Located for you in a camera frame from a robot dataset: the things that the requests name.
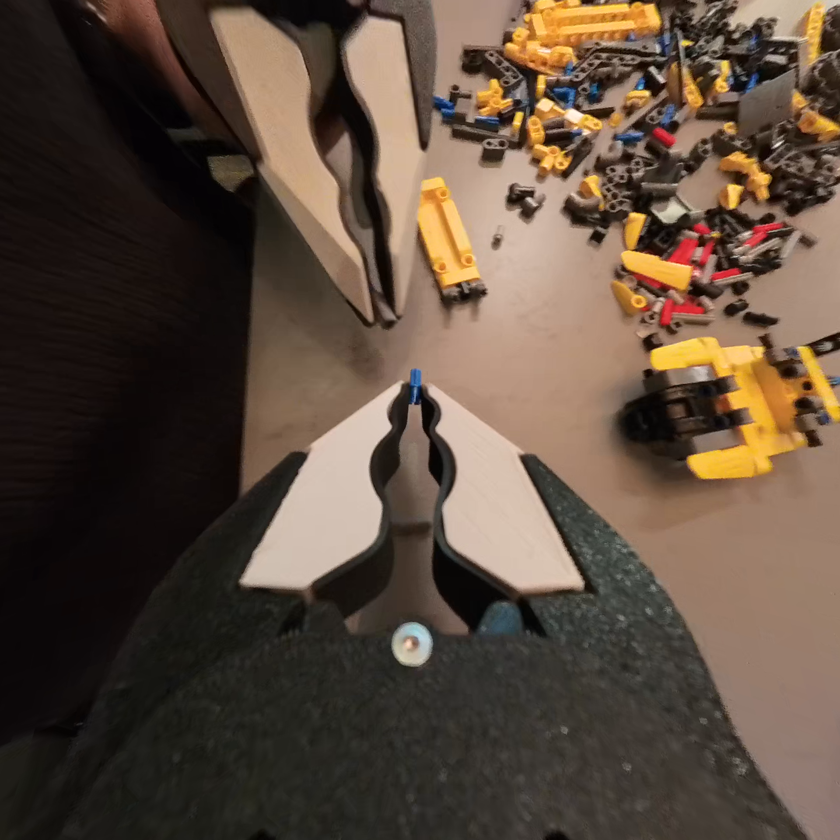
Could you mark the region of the pile of toy building pieces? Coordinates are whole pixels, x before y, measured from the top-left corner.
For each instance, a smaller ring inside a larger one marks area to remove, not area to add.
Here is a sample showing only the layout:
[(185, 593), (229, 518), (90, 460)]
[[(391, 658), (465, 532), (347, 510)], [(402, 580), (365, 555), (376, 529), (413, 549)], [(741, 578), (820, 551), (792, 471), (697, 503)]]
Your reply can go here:
[(838, 4), (814, 2), (791, 36), (775, 17), (734, 19), (739, 2), (643, 2), (658, 35), (545, 46), (515, 2), (499, 45), (465, 45), (434, 108), (454, 139), (486, 163), (524, 149), (537, 177), (581, 175), (561, 212), (600, 245), (622, 229), (613, 295), (639, 317), (646, 350), (729, 318), (768, 328), (751, 311), (751, 281), (815, 240), (792, 218), (838, 194)]

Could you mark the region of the small yellow toy vehicle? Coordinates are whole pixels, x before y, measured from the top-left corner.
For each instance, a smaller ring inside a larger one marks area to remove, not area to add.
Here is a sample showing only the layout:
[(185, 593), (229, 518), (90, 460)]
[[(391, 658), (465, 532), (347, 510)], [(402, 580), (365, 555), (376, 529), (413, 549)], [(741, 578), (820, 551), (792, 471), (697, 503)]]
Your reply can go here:
[(625, 404), (625, 439), (681, 461), (701, 480), (764, 476), (773, 458), (823, 444), (838, 425), (838, 379), (821, 358), (838, 334), (799, 346), (726, 347), (713, 338), (661, 346), (649, 354), (643, 393)]

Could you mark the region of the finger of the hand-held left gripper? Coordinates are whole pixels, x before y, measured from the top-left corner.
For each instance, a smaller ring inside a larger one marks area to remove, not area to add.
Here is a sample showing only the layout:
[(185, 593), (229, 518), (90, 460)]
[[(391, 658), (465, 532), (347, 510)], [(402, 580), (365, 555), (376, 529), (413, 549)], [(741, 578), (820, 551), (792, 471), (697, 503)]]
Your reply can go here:
[(344, 37), (341, 58), (352, 118), (343, 221), (362, 253), (373, 307), (402, 317), (425, 164), (402, 23), (363, 15)]
[(312, 86), (298, 42), (252, 7), (217, 7), (209, 18), (255, 134), (263, 181), (345, 300), (373, 323), (362, 253), (314, 139)]

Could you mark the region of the yellow panel with grey pins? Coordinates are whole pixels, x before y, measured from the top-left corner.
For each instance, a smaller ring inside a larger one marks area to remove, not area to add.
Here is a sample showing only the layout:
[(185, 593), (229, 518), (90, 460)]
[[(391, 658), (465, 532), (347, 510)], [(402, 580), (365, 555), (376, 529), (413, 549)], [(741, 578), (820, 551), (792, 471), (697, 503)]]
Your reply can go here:
[(417, 211), (419, 235), (443, 302), (482, 298), (487, 286), (459, 210), (441, 177), (421, 185)]

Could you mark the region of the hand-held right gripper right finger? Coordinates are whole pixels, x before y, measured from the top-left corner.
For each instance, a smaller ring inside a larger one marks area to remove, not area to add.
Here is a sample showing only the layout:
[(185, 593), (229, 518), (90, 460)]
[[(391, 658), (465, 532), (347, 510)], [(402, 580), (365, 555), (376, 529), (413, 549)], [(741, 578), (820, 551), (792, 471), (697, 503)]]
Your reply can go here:
[(423, 388), (422, 417), (444, 557), (513, 599), (582, 592), (520, 447), (435, 385)]

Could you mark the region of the person's black clothed body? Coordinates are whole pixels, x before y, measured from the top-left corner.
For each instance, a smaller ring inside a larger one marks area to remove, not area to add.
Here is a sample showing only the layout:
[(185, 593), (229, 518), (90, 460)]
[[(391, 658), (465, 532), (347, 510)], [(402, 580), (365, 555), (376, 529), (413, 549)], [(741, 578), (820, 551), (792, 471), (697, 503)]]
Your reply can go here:
[(2, 745), (237, 496), (253, 221), (78, 2), (2, 2)]

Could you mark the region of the person's left hand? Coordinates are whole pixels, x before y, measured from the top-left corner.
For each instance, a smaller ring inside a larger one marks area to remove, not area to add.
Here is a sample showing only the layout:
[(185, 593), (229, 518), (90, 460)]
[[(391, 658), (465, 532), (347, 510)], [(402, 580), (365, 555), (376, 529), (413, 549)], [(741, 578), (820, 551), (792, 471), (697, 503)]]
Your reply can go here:
[(259, 147), (211, 21), (242, 2), (91, 2), (108, 32), (141, 59), (209, 135), (251, 159)]

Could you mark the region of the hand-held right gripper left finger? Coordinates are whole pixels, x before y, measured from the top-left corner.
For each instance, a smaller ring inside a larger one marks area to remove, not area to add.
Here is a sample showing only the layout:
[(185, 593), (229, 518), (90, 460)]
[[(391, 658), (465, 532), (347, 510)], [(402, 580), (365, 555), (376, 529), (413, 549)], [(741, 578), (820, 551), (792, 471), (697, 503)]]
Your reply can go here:
[(311, 443), (239, 584), (306, 597), (375, 597), (390, 574), (385, 489), (409, 408), (398, 382)]

